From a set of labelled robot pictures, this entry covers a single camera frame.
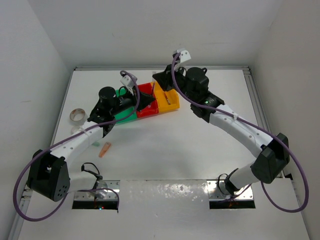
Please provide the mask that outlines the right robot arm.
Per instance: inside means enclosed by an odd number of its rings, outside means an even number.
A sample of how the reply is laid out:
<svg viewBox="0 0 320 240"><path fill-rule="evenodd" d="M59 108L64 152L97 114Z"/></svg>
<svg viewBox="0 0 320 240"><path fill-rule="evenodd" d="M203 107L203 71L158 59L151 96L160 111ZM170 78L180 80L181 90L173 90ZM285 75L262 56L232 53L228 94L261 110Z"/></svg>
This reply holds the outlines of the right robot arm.
<svg viewBox="0 0 320 240"><path fill-rule="evenodd" d="M180 67L172 75L168 65L152 77L165 92L179 89L192 101L190 108L197 117L231 135L255 157L254 162L236 168L218 185L222 194L234 195L241 188L256 182L272 183L290 161L284 149L289 144L288 138L279 133L278 140L275 140L236 118L232 109L209 91L206 72L206 68L191 67L186 70Z"/></svg>

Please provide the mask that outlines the red gel pen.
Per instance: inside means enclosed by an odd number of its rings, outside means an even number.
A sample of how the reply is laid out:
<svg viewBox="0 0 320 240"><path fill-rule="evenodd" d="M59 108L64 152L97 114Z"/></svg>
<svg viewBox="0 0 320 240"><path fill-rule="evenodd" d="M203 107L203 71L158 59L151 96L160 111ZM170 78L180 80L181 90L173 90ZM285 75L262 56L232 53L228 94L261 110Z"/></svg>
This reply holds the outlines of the red gel pen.
<svg viewBox="0 0 320 240"><path fill-rule="evenodd" d="M170 102L167 94L164 92L163 95L164 95L164 97L165 97L165 100L166 100L167 104L168 104L168 105L171 105L171 102Z"/></svg>

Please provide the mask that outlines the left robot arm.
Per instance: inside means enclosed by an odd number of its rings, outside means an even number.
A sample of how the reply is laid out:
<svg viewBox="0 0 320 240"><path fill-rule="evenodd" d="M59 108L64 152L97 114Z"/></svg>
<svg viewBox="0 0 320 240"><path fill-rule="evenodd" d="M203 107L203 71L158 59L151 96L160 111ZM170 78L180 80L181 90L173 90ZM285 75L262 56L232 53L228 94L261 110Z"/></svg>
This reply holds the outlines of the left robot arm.
<svg viewBox="0 0 320 240"><path fill-rule="evenodd" d="M57 145L36 159L30 166L27 186L33 191L60 201L70 192L94 189L102 179L99 173L81 168L76 173L69 171L75 161L89 146L104 138L115 126L115 116L131 107L143 110L155 97L137 92L134 87L118 96L113 87L104 87L98 92L99 100L72 139Z"/></svg>

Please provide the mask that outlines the pink gel pen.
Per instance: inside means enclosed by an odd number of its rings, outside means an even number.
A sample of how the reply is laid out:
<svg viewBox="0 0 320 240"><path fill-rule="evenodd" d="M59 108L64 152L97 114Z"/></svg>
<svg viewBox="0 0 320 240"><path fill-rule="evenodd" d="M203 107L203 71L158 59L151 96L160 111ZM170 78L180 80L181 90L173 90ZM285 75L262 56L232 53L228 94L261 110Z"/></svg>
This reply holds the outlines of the pink gel pen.
<svg viewBox="0 0 320 240"><path fill-rule="evenodd" d="M156 85L156 81L152 82L152 88L151 88L151 95L154 96L154 90L155 90L155 85Z"/></svg>

